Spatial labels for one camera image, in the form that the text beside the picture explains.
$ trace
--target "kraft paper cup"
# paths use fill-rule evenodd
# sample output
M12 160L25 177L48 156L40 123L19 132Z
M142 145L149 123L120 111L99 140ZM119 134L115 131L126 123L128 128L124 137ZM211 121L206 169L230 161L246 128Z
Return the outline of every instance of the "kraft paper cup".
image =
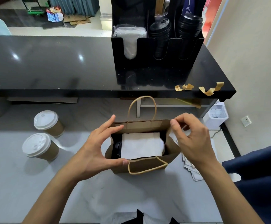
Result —
M38 113L34 118L34 126L36 129L45 131L54 137L61 136L65 130L58 114L50 110Z
M25 140L22 151L28 157L52 161L58 156L59 147L49 138L48 134L36 133Z

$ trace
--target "hand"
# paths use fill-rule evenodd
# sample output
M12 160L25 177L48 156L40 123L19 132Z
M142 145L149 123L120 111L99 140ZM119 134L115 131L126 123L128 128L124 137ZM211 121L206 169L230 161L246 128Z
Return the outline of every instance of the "hand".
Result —
M185 157L197 168L217 162L211 146L209 131L193 114L183 113L171 120L179 147ZM186 136L181 128L191 130Z
M101 152L102 143L111 134L124 128L124 125L110 127L115 118L116 116L112 115L108 121L92 131L85 144L60 171L76 181L81 181L93 177L103 170L128 165L127 159L106 159Z

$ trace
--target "curtain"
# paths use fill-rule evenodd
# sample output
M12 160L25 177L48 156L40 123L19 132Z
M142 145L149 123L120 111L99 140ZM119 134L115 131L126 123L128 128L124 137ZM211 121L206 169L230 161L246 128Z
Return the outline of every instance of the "curtain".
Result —
M50 0L50 4L52 7L54 6L61 7L65 15L72 15L75 13L72 0Z
M72 0L77 14L95 16L99 9L98 0Z
M63 13L71 15L75 13L79 15L95 16L99 9L98 0L50 0L51 6L60 6Z
M271 146L225 161L223 167L241 176L235 185L262 220L271 224Z

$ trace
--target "cable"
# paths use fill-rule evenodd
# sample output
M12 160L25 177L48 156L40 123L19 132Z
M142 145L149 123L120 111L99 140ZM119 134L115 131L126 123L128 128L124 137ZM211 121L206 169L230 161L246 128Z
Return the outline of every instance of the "cable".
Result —
M221 126L220 126L220 130L219 131L216 131L215 133L214 133L214 135L211 137L211 138L213 138L218 132L220 132L222 130L222 128L221 128Z

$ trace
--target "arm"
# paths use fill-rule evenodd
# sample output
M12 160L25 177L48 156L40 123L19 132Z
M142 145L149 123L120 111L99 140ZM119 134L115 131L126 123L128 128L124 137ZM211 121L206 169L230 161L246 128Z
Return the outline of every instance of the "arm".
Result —
M193 114L171 120L182 153L199 170L207 183L225 224L264 224L217 161L209 131ZM182 127L190 129L186 136Z
M89 135L81 149L49 182L22 224L59 223L67 200L79 181L112 167L128 165L129 161L126 159L106 159L101 152L102 143L112 133L124 127L121 125L109 128L114 120L115 115Z

